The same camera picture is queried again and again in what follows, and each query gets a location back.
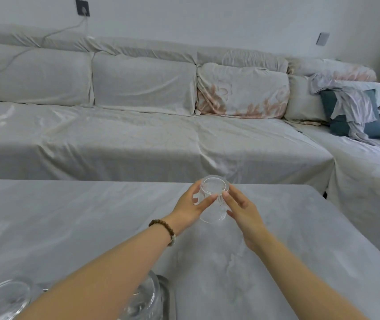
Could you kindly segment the clear glass jar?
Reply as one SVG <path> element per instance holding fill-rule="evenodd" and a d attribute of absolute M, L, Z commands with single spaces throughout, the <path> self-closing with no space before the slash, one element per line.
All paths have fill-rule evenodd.
<path fill-rule="evenodd" d="M 14 320 L 43 289 L 30 279 L 16 277 L 0 283 L 0 320 Z"/>

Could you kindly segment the pink floral back cushion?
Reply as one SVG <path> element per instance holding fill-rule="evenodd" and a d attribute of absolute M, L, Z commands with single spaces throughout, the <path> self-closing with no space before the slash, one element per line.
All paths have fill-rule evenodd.
<path fill-rule="evenodd" d="M 208 63 L 196 69 L 197 109 L 231 118 L 282 118 L 290 94 L 287 74 Z"/>

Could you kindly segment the teal throw pillow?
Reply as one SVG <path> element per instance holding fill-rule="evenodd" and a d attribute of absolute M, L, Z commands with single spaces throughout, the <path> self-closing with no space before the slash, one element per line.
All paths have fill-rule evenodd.
<path fill-rule="evenodd" d="M 364 133 L 368 135 L 370 139 L 380 139 L 380 116 L 378 107 L 376 104 L 376 91 L 374 89 L 363 91 L 371 101 L 376 121 L 369 122 L 364 125 Z M 331 115 L 337 103 L 337 98 L 333 90 L 320 91 L 321 101 L 324 108 L 324 112 L 327 121 L 330 124 L 330 132 L 336 136 L 349 137 L 350 127 L 347 123 L 345 115 L 339 115 L 332 119 Z"/>

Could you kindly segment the clear glass pitcher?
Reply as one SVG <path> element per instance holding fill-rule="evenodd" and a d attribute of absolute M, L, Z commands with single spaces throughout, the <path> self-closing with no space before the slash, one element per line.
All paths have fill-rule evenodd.
<path fill-rule="evenodd" d="M 177 320 L 176 298 L 169 280 L 150 270 L 118 320 Z"/>

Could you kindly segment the pink floral bolster cushion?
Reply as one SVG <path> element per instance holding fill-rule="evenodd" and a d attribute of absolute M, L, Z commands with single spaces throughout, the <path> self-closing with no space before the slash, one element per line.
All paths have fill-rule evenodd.
<path fill-rule="evenodd" d="M 360 65 L 350 64 L 339 60 L 321 58 L 286 58 L 288 74 L 312 76 L 315 74 L 329 75 L 335 80 L 376 82 L 377 76 L 373 69 Z"/>

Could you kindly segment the small plain gray back cushion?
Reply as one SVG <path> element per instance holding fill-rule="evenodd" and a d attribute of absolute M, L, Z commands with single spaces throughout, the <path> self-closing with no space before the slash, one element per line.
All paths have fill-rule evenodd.
<path fill-rule="evenodd" d="M 326 124 L 321 96 L 310 92 L 310 78 L 288 75 L 289 101 L 284 118 L 288 121 L 317 122 Z"/>

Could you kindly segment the gray covered sectional sofa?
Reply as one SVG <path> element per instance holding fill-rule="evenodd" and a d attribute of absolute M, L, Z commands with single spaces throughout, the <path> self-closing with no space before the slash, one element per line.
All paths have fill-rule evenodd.
<path fill-rule="evenodd" d="M 288 76 L 287 59 L 273 53 L 93 38 L 67 28 L 0 24 L 0 44 L 123 54 L 191 63 L 196 68 L 208 63 L 256 67 Z M 380 147 L 334 135 L 329 138 L 344 145 L 346 153 L 317 144 L 316 138 L 301 133 L 284 116 L 201 114 L 197 101 L 195 114 L 113 110 L 95 103 L 85 107 L 0 101 L 0 179 L 193 183 L 219 175 L 239 184 L 310 185 L 326 192 L 328 200 L 348 216 L 362 198 L 380 207 Z"/>

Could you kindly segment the black wall socket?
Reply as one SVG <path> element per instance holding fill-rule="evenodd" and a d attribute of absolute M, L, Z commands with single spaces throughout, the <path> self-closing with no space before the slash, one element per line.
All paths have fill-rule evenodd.
<path fill-rule="evenodd" d="M 86 0 L 75 0 L 75 4 L 76 4 L 76 11 L 77 11 L 77 14 L 79 15 L 79 9 L 80 9 L 80 7 L 82 7 L 82 6 L 84 6 L 84 7 L 86 7 L 87 9 L 88 9 L 88 11 L 89 11 L 89 15 L 90 15 L 90 10 L 89 10 L 89 3 L 88 3 L 88 1 L 86 1 Z"/>

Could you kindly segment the person's right hand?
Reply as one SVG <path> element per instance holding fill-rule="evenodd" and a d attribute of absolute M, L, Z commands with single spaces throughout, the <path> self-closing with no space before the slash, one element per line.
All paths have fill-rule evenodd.
<path fill-rule="evenodd" d="M 260 256 L 270 235 L 256 205 L 249 199 L 248 202 L 236 202 L 229 191 L 223 192 L 222 197 L 227 204 L 227 210 L 240 210 L 240 221 L 235 222 L 242 232 L 247 247 Z"/>

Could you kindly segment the large plain gray back cushion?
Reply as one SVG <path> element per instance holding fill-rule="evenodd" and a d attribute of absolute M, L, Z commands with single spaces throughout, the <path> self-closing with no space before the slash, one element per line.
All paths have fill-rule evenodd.
<path fill-rule="evenodd" d="M 0 101 L 91 107 L 93 55 L 0 44 Z"/>
<path fill-rule="evenodd" d="M 196 65 L 99 52 L 92 61 L 97 107 L 195 116 Z"/>

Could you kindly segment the person's left hand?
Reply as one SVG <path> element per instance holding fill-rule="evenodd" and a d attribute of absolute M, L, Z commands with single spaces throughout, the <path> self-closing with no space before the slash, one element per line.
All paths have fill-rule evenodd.
<path fill-rule="evenodd" d="M 193 225 L 204 212 L 196 211 L 195 205 L 193 204 L 193 197 L 198 194 L 201 181 L 202 180 L 198 180 L 193 183 L 187 191 L 182 194 L 172 212 L 162 218 L 174 231 L 176 236 Z"/>

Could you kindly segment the person's right forearm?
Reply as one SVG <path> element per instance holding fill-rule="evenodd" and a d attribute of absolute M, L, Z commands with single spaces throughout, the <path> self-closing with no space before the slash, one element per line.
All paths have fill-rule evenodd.
<path fill-rule="evenodd" d="M 299 320 L 369 320 L 275 238 L 250 247 Z"/>

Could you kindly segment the person's left forearm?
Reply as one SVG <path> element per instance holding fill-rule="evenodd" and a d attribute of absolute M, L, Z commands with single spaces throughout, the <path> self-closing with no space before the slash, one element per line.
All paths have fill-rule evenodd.
<path fill-rule="evenodd" d="M 17 320 L 117 320 L 171 242 L 153 224 L 54 285 Z"/>

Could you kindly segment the clear ribbed glass cup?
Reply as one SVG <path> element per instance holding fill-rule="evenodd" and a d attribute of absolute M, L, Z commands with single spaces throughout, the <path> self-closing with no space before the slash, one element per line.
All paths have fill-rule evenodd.
<path fill-rule="evenodd" d="M 200 220 L 213 224 L 225 219 L 228 207 L 224 202 L 222 194 L 223 192 L 228 192 L 229 187 L 230 184 L 224 177 L 209 175 L 203 178 L 197 194 L 198 204 L 212 194 L 217 194 L 218 196 L 216 201 L 200 215 Z"/>

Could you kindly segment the pale lavender garment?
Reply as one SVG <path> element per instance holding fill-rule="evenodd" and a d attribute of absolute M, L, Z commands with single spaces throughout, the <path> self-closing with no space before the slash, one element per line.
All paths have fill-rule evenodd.
<path fill-rule="evenodd" d="M 320 94 L 320 91 L 323 90 L 333 90 L 337 98 L 331 118 L 334 119 L 339 115 L 345 115 L 350 127 L 349 138 L 370 143 L 370 138 L 364 133 L 364 125 L 376 121 L 376 117 L 371 101 L 363 92 L 364 90 L 343 85 L 328 75 L 312 75 L 310 77 L 310 92 Z"/>

